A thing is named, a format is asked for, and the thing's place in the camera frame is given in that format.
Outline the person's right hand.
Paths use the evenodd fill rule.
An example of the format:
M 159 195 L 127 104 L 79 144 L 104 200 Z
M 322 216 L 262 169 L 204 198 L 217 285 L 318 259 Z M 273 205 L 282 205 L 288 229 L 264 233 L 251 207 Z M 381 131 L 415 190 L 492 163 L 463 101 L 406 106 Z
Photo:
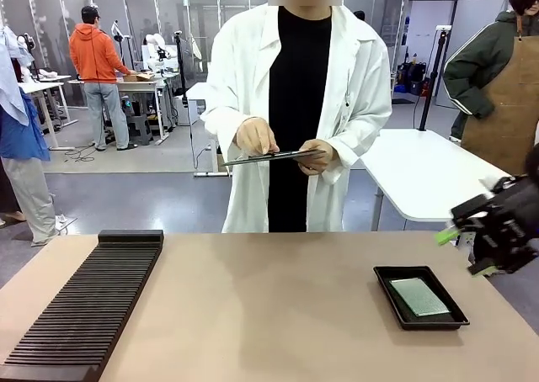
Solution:
M 244 120 L 237 129 L 234 143 L 242 152 L 250 157 L 280 151 L 273 130 L 260 117 L 252 117 Z

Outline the person's left hand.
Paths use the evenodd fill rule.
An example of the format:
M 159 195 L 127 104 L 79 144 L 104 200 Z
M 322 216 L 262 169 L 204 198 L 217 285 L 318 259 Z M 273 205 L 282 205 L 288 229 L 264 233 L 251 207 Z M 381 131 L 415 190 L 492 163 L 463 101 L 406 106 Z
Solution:
M 315 155 L 300 157 L 298 166 L 307 176 L 316 176 L 324 172 L 339 156 L 336 150 L 326 141 L 313 139 L 305 141 L 300 151 L 318 151 Z

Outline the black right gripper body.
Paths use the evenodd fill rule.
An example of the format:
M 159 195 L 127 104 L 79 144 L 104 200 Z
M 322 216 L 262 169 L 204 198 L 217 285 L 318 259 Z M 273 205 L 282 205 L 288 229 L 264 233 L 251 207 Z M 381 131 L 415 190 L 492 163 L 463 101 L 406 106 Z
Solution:
M 502 178 L 492 189 L 494 194 L 495 240 L 489 246 L 476 233 L 473 244 L 474 263 L 484 258 L 511 261 L 515 272 L 538 258 L 531 240 L 538 238 L 538 187 L 529 177 Z

